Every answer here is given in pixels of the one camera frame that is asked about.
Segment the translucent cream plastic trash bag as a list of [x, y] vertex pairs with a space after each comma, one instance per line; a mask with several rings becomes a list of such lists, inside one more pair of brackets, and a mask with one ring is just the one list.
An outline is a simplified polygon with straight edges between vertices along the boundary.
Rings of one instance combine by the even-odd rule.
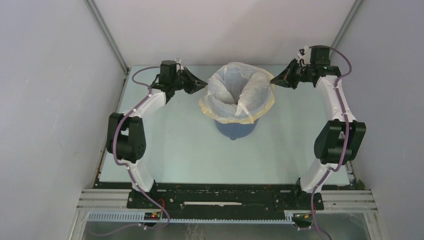
[[208, 80], [200, 110], [222, 124], [253, 124], [275, 103], [274, 75], [242, 62], [230, 62]]

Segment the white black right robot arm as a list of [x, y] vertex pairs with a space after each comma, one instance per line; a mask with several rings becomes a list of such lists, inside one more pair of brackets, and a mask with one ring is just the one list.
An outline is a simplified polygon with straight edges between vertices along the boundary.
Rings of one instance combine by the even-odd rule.
[[327, 122], [314, 142], [315, 160], [300, 177], [300, 190], [291, 194], [291, 204], [304, 209], [310, 194], [318, 193], [332, 173], [355, 159], [367, 127], [356, 119], [345, 97], [342, 80], [352, 72], [352, 64], [340, 51], [327, 45], [305, 46], [297, 58], [270, 82], [295, 90], [311, 83], [321, 96]]

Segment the blue plastic trash bin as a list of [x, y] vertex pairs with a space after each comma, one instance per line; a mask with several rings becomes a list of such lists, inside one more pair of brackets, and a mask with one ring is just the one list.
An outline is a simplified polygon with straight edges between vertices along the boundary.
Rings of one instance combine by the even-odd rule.
[[257, 126], [259, 119], [253, 123], [241, 124], [241, 123], [221, 123], [217, 120], [214, 121], [217, 130], [230, 140], [235, 141], [240, 138], [244, 138], [251, 134]]

